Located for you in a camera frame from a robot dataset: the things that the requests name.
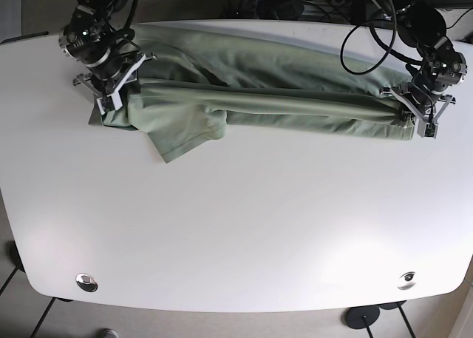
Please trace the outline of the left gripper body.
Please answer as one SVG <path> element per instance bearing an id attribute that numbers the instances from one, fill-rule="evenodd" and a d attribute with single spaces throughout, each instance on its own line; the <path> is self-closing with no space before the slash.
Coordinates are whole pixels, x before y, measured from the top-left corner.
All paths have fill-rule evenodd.
<path id="1" fill-rule="evenodd" d="M 449 87 L 463 82 L 466 75 L 466 59 L 455 51 L 449 38 L 440 38 L 432 47 L 420 51 L 421 66 L 416 69 L 407 64 L 411 81 L 393 87 L 385 87 L 383 94 L 400 101 L 417 120 L 438 123 L 439 117 L 456 100 L 447 95 Z"/>

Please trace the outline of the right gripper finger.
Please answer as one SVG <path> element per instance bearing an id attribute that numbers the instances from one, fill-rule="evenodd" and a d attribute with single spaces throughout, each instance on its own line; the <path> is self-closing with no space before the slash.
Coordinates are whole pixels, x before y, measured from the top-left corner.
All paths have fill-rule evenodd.
<path id="1" fill-rule="evenodd" d="M 139 79 L 139 71 L 135 70 L 132 74 L 126 79 L 126 83 L 123 85 L 126 94 L 140 94 L 141 85 Z"/>

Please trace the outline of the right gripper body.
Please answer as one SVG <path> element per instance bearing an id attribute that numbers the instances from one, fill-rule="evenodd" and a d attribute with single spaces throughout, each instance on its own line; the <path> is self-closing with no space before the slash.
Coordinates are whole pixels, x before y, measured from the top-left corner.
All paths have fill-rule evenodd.
<path id="1" fill-rule="evenodd" d="M 156 59 L 133 42 L 135 11 L 132 7 L 125 25 L 117 30 L 110 24 L 113 8 L 93 10 L 79 4 L 58 40 L 65 54 L 89 70 L 78 75 L 74 84 L 83 84 L 98 100 L 120 100 L 123 87 L 138 80 L 138 69 Z"/>

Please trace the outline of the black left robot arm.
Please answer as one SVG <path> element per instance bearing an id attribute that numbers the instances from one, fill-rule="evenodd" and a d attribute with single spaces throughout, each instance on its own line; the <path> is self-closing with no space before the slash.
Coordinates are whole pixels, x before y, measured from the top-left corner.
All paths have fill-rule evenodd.
<path id="1" fill-rule="evenodd" d="M 438 131 L 438 119 L 455 98 L 445 91 L 463 82 L 468 71 L 466 58 L 454 49 L 447 37 L 443 16 L 429 0 L 370 0 L 392 24 L 392 37 L 388 45 L 378 37 L 375 17 L 358 23 L 355 27 L 368 26 L 375 42 L 385 53 L 371 68 L 362 72 L 341 66 L 351 75 L 366 75 L 375 71 L 389 55 L 405 63 L 412 76 L 411 81 L 383 89 L 394 96 L 418 120 L 418 134 L 434 138 Z"/>

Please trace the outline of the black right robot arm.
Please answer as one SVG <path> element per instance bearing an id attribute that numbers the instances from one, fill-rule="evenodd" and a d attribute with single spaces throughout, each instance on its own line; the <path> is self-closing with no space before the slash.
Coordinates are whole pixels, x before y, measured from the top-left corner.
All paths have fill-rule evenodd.
<path id="1" fill-rule="evenodd" d="M 122 88 L 138 80 L 143 63 L 155 59 L 133 42 L 132 21 L 138 0 L 77 0 L 70 23 L 58 43 L 63 52 L 81 62 L 89 74 L 78 75 L 95 96 L 101 113 L 123 106 Z"/>

